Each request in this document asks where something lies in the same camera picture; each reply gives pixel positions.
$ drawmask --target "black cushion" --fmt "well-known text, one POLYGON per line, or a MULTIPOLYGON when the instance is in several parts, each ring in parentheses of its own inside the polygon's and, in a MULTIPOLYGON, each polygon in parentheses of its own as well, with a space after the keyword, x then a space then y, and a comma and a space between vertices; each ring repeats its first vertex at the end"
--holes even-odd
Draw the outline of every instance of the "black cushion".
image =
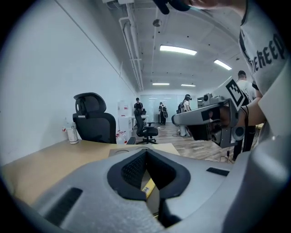
POLYGON ((147 129, 148 136, 157 136, 159 131, 157 128, 149 128, 147 129))
POLYGON ((111 114, 89 112, 85 118, 75 113, 73 121, 76 123, 77 131, 83 140, 116 144, 116 122, 111 114))
POLYGON ((105 112, 106 104, 101 96, 88 92, 74 96, 75 108, 78 115, 85 116, 88 112, 105 112))

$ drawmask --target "person's arm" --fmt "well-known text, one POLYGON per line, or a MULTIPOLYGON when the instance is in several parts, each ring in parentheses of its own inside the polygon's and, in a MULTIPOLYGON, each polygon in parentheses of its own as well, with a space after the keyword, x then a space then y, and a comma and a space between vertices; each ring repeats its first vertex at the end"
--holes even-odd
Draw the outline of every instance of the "person's arm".
POLYGON ((246 11, 246 0, 183 0, 186 5, 193 6, 198 9, 217 9, 228 7, 233 9, 241 18, 244 17, 246 11))
MULTIPOLYGON (((248 104, 248 110, 249 110, 249 126, 255 126, 255 125, 259 125, 261 123, 264 123, 266 121, 265 115, 262 112, 262 110, 260 109, 259 105, 258 105, 258 101, 261 98, 256 98, 252 103, 248 104)), ((229 125, 229 108, 227 106, 224 106, 222 108, 220 108, 220 117, 221 117, 221 123, 224 126, 228 126, 229 125)), ((237 123, 237 127, 239 126, 245 126, 245 118, 246 115, 244 113, 243 110, 239 110, 239 119, 238 119, 238 123, 237 123)))
POLYGON ((255 90, 256 98, 262 98, 263 95, 259 90, 255 90))

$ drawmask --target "glass wall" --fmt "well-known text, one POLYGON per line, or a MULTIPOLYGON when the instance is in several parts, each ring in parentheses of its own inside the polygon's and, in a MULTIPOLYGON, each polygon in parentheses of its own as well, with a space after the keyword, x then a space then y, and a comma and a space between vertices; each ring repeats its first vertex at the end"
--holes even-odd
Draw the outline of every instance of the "glass wall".
MULTIPOLYGON (((141 95, 142 102, 146 114, 149 115, 149 121, 158 122, 159 106, 162 102, 168 110, 167 122, 171 122, 172 115, 176 114, 178 105, 184 100, 185 95, 141 95)), ((195 96, 191 96, 191 109, 197 108, 197 100, 195 96)))
POLYGON ((154 102, 152 95, 142 95, 140 96, 140 101, 146 110, 146 114, 149 115, 149 122, 154 122, 154 102))

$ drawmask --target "robotic device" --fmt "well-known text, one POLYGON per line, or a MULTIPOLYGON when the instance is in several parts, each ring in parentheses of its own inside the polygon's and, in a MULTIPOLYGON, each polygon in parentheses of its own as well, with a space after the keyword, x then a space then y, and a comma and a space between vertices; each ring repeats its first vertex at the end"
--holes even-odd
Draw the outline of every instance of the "robotic device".
POLYGON ((212 94, 203 97, 202 108, 176 114, 172 117, 175 125, 187 126, 195 140, 212 140, 222 148, 236 145, 245 133, 244 127, 235 127, 238 111, 245 100, 236 82, 230 77, 212 94), (230 123, 223 127, 220 122, 219 108, 229 107, 230 123))
POLYGON ((40 196, 32 207, 44 218, 32 221, 55 232, 246 232, 289 182, 290 140, 263 142, 234 165, 150 149, 91 162, 40 196), (146 170, 160 191, 158 219, 140 190, 146 170))

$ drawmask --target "ceiling pipe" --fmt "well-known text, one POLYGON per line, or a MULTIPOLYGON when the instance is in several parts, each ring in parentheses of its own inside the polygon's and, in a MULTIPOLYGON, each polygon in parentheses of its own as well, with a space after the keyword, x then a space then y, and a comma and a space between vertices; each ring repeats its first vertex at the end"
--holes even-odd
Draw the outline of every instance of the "ceiling pipe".
MULTIPOLYGON (((155 18, 155 20, 158 18, 158 13, 159 13, 159 8, 156 7, 156 18, 155 18)), ((153 56, 151 57, 151 73, 153 73, 153 69, 154 69, 154 54, 155 54, 155 46, 156 46, 156 27, 155 27, 155 29, 154 29, 153 56)))
POLYGON ((135 21, 133 19, 133 14, 131 12, 129 4, 126 4, 126 11, 127 11, 127 15, 128 15, 129 21, 130 21, 130 31, 131 31, 131 36, 132 36, 132 40, 133 40, 133 46, 135 48, 136 60, 134 60, 134 63, 137 62, 137 65, 138 65, 140 84, 141 84, 141 89, 143 91, 144 87, 143 87, 142 74, 141 74, 141 64, 140 64, 141 58, 140 58, 140 50, 139 50, 139 46, 138 46, 137 30, 136 30, 135 21))
POLYGON ((137 81, 137 85, 139 87, 139 89, 141 89, 141 86, 140 86, 140 82, 139 82, 139 78, 138 78, 138 75, 137 75, 137 72, 136 72, 136 66, 135 66, 135 63, 133 62, 133 57, 132 57, 132 50, 130 48, 130 41, 128 43, 128 37, 126 38, 126 31, 123 31, 123 25, 122 25, 122 21, 123 20, 129 20, 128 17, 122 17, 119 19, 119 25, 120 25, 120 28, 121 28, 121 31, 122 31, 122 35, 123 35, 123 38, 124 38, 124 41, 125 41, 125 45, 127 47, 127 52, 129 54, 129 57, 130 57, 130 62, 131 62, 131 66, 132 66, 132 69, 133 69, 133 72, 134 72, 134 75, 135 75, 135 79, 137 81))

